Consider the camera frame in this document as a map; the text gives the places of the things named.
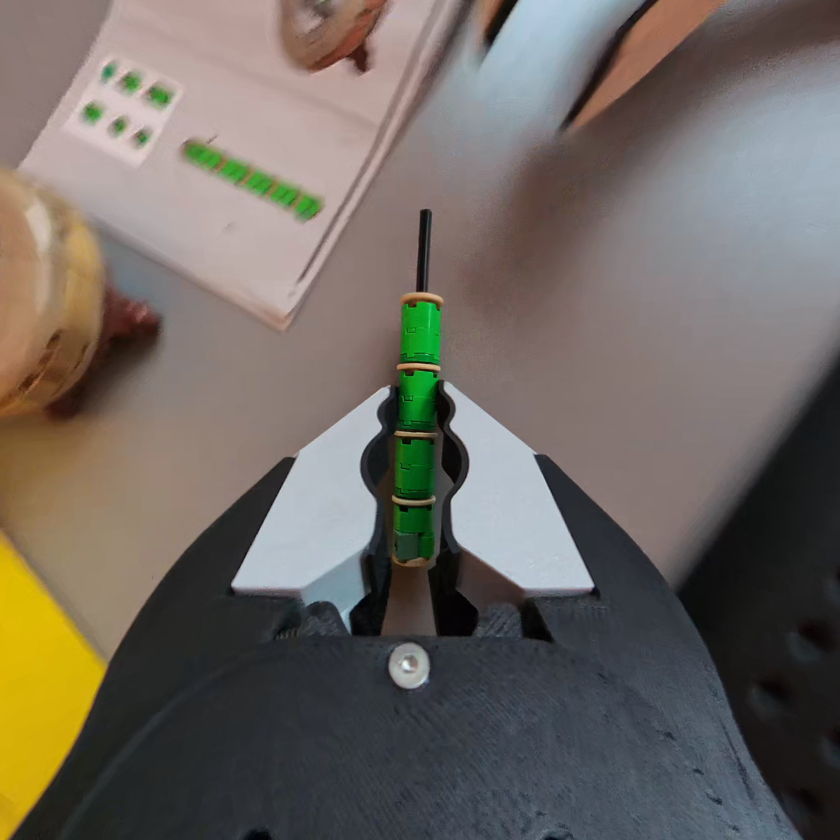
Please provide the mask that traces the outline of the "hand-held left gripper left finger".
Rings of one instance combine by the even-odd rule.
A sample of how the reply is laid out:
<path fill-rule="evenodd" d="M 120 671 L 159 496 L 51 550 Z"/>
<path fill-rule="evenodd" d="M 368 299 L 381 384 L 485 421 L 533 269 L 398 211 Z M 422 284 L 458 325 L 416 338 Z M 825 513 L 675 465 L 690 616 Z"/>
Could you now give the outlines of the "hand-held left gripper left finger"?
<path fill-rule="evenodd" d="M 363 599 L 384 536 L 396 390 L 385 386 L 300 450 L 233 581 L 237 595 Z"/>

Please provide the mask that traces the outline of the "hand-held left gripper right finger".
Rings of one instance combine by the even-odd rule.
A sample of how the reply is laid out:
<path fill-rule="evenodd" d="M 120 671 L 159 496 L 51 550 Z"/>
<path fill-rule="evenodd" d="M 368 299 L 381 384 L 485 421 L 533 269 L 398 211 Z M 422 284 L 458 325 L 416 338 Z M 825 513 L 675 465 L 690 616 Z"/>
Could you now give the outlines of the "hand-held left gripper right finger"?
<path fill-rule="evenodd" d="M 466 599 L 588 595 L 594 582 L 537 453 L 454 385 L 438 387 L 442 552 Z"/>

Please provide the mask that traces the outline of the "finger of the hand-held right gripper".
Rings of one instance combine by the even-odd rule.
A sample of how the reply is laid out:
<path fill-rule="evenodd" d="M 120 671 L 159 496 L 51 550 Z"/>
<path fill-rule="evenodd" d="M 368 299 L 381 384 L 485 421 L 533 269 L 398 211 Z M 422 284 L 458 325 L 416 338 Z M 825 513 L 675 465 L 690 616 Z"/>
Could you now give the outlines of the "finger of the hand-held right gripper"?
<path fill-rule="evenodd" d="M 478 101 L 489 112 L 568 129 L 652 1 L 478 2 Z"/>
<path fill-rule="evenodd" d="M 718 1 L 643 2 L 607 42 L 563 131 L 586 125 L 629 92 L 718 8 Z"/>

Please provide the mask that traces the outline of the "green brick bamboo stalk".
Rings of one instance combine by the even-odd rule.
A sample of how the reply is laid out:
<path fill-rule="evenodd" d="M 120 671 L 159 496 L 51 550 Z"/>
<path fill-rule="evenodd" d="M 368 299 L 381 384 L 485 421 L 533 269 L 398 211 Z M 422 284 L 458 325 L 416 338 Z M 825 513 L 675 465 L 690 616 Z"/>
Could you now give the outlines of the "green brick bamboo stalk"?
<path fill-rule="evenodd" d="M 415 289 L 401 297 L 394 432 L 392 561 L 421 568 L 434 557 L 435 441 L 444 300 L 428 289 L 433 213 L 419 214 Z"/>

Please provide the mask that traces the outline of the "grey desk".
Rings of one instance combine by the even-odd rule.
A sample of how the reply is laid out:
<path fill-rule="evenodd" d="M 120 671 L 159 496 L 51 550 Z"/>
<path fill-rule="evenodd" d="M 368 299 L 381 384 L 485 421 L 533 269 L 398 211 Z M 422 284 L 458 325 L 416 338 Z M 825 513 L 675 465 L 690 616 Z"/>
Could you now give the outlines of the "grey desk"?
<path fill-rule="evenodd" d="M 561 133 L 458 33 L 287 329 L 103 235 L 164 317 L 66 422 L 2 425 L 2 527 L 106 657 L 188 545 L 394 374 L 421 207 L 444 375 L 672 582 L 838 346 L 838 2 L 727 2 Z"/>

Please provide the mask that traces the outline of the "black perforated plastic panel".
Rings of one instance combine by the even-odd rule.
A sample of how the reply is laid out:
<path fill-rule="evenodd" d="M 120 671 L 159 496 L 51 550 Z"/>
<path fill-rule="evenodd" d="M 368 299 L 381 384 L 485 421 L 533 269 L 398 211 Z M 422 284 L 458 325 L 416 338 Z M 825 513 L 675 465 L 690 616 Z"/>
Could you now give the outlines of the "black perforated plastic panel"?
<path fill-rule="evenodd" d="M 839 369 L 679 597 L 762 776 L 803 838 L 839 838 Z"/>

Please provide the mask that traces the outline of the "brick model instruction booklet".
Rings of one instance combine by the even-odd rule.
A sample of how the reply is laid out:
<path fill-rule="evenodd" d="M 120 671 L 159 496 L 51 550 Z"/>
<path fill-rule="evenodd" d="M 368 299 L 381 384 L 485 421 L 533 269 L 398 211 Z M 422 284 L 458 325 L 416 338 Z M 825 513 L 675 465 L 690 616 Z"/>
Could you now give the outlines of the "brick model instruction booklet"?
<path fill-rule="evenodd" d="M 462 6 L 115 2 L 20 169 L 285 325 Z"/>

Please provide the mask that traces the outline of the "yellow plastic bin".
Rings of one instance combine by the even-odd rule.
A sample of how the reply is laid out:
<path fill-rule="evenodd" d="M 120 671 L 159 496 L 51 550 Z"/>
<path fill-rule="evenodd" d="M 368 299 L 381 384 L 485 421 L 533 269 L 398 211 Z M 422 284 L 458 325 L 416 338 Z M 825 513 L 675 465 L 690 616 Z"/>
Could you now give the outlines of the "yellow plastic bin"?
<path fill-rule="evenodd" d="M 65 761 L 106 662 L 1 536 L 1 838 Z"/>

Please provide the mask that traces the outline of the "brown brick pot model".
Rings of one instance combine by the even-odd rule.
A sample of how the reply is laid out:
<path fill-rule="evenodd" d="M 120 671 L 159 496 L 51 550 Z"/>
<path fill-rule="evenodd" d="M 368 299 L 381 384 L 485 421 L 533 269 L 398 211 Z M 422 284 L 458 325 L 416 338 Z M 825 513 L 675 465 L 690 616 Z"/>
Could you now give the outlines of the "brown brick pot model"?
<path fill-rule="evenodd" d="M 67 201 L 1 171 L 1 418 L 77 413 L 113 351 L 161 317 L 111 282 L 98 239 Z"/>

